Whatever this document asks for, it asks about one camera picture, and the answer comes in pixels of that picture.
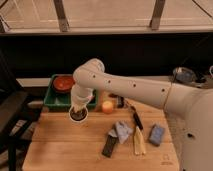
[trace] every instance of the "wall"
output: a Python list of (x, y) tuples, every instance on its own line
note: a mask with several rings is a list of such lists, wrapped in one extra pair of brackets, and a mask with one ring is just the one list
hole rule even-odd
[(0, 36), (0, 48), (16, 77), (72, 73), (92, 57), (119, 75), (172, 74), (180, 65), (205, 73), (213, 64), (212, 33)]

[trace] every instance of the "black chair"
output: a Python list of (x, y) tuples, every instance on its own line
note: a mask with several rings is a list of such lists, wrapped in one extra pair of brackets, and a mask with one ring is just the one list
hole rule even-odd
[[(16, 149), (30, 143), (21, 136), (32, 122), (38, 120), (41, 112), (28, 107), (33, 98), (16, 81), (0, 50), (0, 154), (8, 150), (9, 171), (16, 170)], [(12, 134), (19, 120), (25, 123)]]

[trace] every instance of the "glass pane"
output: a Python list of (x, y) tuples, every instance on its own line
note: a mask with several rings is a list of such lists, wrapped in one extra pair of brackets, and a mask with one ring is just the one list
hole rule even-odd
[(9, 0), (0, 12), (12, 29), (58, 28), (52, 0)]
[(58, 27), (58, 20), (53, 0), (32, 0), (41, 27)]
[(213, 25), (213, 20), (192, 0), (166, 1), (161, 25), (202, 26)]
[(8, 0), (7, 3), (0, 9), (0, 13), (7, 24), (12, 28), (23, 28), (23, 18), (15, 1)]
[(64, 0), (71, 27), (148, 26), (155, 0)]

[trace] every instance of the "cable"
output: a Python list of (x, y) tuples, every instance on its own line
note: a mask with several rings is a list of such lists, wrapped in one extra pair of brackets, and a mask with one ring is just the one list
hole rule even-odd
[(0, 5), (0, 9), (2, 9), (5, 5), (6, 5), (6, 3), (8, 2), (9, 0), (5, 0), (1, 5)]
[(209, 68), (209, 73), (210, 73), (210, 75), (212, 76), (212, 79), (213, 79), (213, 65), (210, 66), (210, 68)]

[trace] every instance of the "green tray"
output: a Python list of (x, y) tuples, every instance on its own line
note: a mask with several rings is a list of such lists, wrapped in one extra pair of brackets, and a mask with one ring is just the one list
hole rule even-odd
[[(49, 109), (52, 110), (69, 110), (71, 106), (70, 102), (70, 93), (57, 93), (53, 90), (52, 88), (52, 82), (55, 79), (55, 77), (61, 75), (70, 75), (71, 74), (55, 74), (51, 77), (45, 98), (44, 98), (44, 105), (47, 106)], [(93, 109), (97, 105), (98, 102), (98, 93), (97, 91), (94, 91), (94, 96), (93, 100), (87, 105), (88, 109)]]

